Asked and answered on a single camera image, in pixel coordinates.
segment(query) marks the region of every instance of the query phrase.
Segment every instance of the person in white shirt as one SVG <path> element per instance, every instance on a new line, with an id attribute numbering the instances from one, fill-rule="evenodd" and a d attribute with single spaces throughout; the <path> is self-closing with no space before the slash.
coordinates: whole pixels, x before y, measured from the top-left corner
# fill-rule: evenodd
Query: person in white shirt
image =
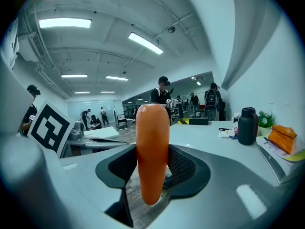
<path id="1" fill-rule="evenodd" d="M 103 124 L 105 125 L 105 121 L 107 122 L 107 124 L 109 124 L 107 115 L 106 115 L 106 110 L 104 110 L 103 107 L 101 108 L 101 116 L 102 116 Z"/>

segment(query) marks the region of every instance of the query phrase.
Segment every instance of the potted plant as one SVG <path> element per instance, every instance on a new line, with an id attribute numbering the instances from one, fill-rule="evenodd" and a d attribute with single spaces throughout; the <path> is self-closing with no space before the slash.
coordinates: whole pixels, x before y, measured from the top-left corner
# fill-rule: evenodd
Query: potted plant
<path id="1" fill-rule="evenodd" d="M 275 115 L 263 111 L 259 112 L 257 136 L 269 135 L 271 127 L 275 123 Z"/>

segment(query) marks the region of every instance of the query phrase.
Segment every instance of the green plant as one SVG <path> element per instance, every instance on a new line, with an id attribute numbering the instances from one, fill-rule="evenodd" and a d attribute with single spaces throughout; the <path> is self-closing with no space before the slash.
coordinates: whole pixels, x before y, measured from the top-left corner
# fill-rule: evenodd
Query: green plant
<path id="1" fill-rule="evenodd" d="M 275 115 L 273 113 L 269 114 L 263 111 L 259 112 L 258 116 L 258 126 L 263 128 L 271 127 L 275 123 Z"/>

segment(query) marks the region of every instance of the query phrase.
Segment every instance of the black backpack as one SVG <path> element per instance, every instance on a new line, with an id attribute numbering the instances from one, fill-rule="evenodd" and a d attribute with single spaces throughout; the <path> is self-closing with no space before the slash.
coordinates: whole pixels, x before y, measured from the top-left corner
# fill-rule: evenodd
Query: black backpack
<path id="1" fill-rule="evenodd" d="M 216 92 L 213 89 L 210 89 L 204 101 L 206 106 L 216 106 L 218 105 L 219 99 Z"/>

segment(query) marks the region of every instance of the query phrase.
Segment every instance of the backpack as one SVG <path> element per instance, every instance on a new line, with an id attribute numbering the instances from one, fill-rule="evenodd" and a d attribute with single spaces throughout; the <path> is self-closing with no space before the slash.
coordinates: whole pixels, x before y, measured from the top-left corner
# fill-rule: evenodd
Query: backpack
<path id="1" fill-rule="evenodd" d="M 160 97 L 161 91 L 160 91 L 160 89 L 159 89 L 158 87 L 156 87 L 156 89 L 157 89 L 157 91 L 158 91 L 158 96 Z"/>
<path id="2" fill-rule="evenodd" d="M 210 89 L 207 91 L 207 95 L 205 97 L 205 105 L 206 106 L 216 106 L 219 103 L 219 98 L 217 97 L 216 91 Z"/>

